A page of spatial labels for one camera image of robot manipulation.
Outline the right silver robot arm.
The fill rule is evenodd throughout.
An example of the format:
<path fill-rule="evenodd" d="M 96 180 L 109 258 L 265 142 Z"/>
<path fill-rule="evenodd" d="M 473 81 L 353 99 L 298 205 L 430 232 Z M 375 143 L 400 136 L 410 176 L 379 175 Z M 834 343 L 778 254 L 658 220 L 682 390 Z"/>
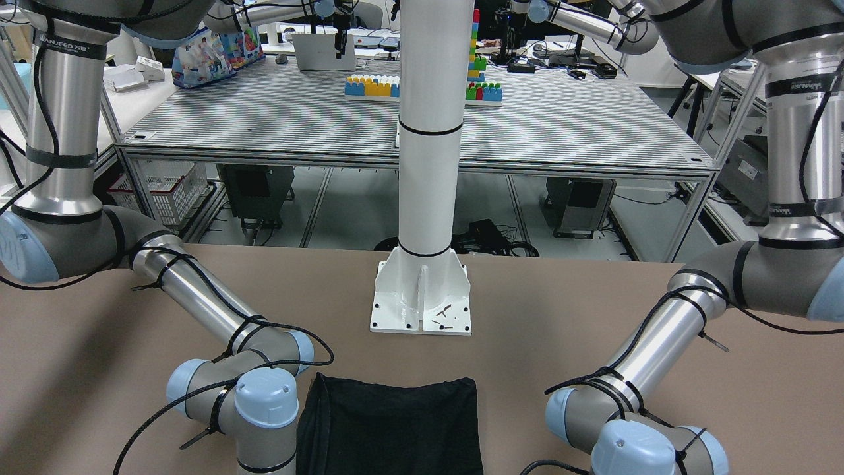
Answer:
<path fill-rule="evenodd" d="M 122 30 L 181 45 L 220 1 L 21 1 L 34 29 L 27 186 L 2 207 L 2 263 L 13 288 L 54 290 L 126 268 L 150 279 L 226 350 L 181 364 L 166 411 L 235 440 L 241 474 L 293 474 L 296 376 L 315 364 L 313 332 L 257 315 L 144 214 L 94 195 L 107 43 Z"/>

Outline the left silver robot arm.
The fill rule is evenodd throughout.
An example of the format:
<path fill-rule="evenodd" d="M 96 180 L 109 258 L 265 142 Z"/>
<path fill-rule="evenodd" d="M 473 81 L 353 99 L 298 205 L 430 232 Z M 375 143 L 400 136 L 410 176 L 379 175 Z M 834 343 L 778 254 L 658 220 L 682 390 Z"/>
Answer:
<path fill-rule="evenodd" d="M 842 2 L 615 1 L 623 25 L 549 17 L 634 53 L 660 36 L 688 73 L 750 55 L 764 72 L 769 220 L 757 241 L 720 245 L 679 270 L 614 358 L 552 386 L 545 419 L 588 452 L 591 474 L 727 474 L 706 429 L 649 414 L 648 395 L 730 307 L 842 321 Z"/>

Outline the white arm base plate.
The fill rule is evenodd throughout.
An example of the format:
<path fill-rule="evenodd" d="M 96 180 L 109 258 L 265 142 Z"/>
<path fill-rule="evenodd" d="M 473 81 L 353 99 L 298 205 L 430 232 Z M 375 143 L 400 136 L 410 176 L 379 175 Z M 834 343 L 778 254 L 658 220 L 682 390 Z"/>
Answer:
<path fill-rule="evenodd" d="M 395 247 L 378 265 L 369 328 L 373 332 L 470 336 L 471 286 L 452 249 L 420 257 Z"/>

